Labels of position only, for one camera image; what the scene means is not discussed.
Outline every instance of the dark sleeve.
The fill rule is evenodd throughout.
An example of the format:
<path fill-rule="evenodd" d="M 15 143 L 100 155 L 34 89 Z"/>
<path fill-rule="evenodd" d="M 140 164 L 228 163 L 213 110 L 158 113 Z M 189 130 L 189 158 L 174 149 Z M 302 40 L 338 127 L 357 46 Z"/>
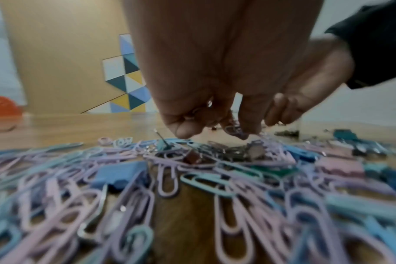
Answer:
<path fill-rule="evenodd" d="M 372 86 L 396 77 L 396 0 L 364 6 L 326 33 L 338 36 L 350 47 L 355 71 L 346 83 L 349 88 Z"/>

